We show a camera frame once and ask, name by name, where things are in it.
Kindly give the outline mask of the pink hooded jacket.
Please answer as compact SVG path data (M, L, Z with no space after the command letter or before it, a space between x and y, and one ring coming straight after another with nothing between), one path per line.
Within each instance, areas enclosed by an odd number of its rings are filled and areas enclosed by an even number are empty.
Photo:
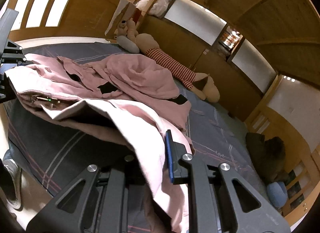
M185 135L191 104L168 69L141 54L113 54L80 65L66 57L28 54L30 65L5 72L22 106L55 125L80 130L135 152L153 200L171 219L174 232L189 229L188 191L169 182L165 134L188 153Z

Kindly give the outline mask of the blue round cushion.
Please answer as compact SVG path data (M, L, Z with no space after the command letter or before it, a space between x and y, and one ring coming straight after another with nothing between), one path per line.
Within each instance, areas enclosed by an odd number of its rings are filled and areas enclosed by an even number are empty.
M283 182L268 184L267 195L272 205L278 209L282 208L288 200L287 189Z

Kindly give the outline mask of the blue plaid bed sheet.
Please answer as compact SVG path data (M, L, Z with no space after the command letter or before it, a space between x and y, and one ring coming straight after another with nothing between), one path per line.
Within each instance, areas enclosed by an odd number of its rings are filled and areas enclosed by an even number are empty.
M66 57L80 67L87 63L100 62L106 57L128 54L115 44L73 43L55 44L26 49L27 56L53 58ZM36 72L27 69L25 65L16 70L14 83L18 86L37 85L46 86L43 78L35 78ZM245 135L247 129L239 120L231 119L220 105L211 105L198 99L192 92L185 89L178 81L176 86L185 99L189 100L191 109L185 123L185 135L191 139L196 154L202 156L208 164L217 166L227 162L235 167L263 197L268 200L266 188L255 172L247 149ZM4 104L9 120L9 148L12 158L32 174L52 196L57 195L89 164L97 164L107 168L107 154L111 157L124 157L130 152L124 145L122 137L113 130L116 127L110 120L93 109L85 106L75 116L62 121L51 121L47 114L44 119L31 113L14 99ZM156 208L151 208L153 218L147 218L147 208L150 206L151 193L144 192L144 186L138 186L140 181L134 180L130 186L129 197L129 225L131 232L169 232L169 226L161 224L156 215Z

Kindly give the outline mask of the striped plush dog toy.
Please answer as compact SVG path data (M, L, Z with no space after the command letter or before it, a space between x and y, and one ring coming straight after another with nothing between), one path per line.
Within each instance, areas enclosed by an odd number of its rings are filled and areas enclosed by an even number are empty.
M154 38L146 33L136 36L136 45L147 57L153 59L158 65L168 69L172 76L179 80L185 88L196 94L201 100L216 103L220 93L209 74L193 72L173 57L165 53Z

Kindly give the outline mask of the small grey plush pillow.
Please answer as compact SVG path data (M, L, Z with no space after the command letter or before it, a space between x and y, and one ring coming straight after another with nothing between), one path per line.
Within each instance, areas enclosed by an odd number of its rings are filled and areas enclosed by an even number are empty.
M127 50L129 53L138 54L140 52L138 46L123 35L117 37L117 43L120 47Z

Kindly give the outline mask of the small beige plush toy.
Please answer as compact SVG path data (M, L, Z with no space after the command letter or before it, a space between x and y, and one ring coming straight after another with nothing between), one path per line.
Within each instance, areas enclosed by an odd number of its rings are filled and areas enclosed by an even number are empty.
M136 36L138 35L138 32L136 30L136 23L133 21L133 18L130 18L127 21L121 21L118 24L117 30L114 34L116 37L124 36L132 42L136 42Z

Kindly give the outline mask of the wooden bunk bed frame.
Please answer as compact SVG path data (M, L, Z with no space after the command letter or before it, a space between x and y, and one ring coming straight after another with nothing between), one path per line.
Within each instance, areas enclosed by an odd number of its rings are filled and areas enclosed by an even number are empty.
M167 31L149 16L150 0L138 20L140 31L152 30L161 45ZM319 13L310 0L189 0L239 31L279 74L319 87ZM22 22L13 28L13 41L75 36L115 39L118 23L129 5L122 0L25 0ZM18 0L1 0L2 9L15 9Z

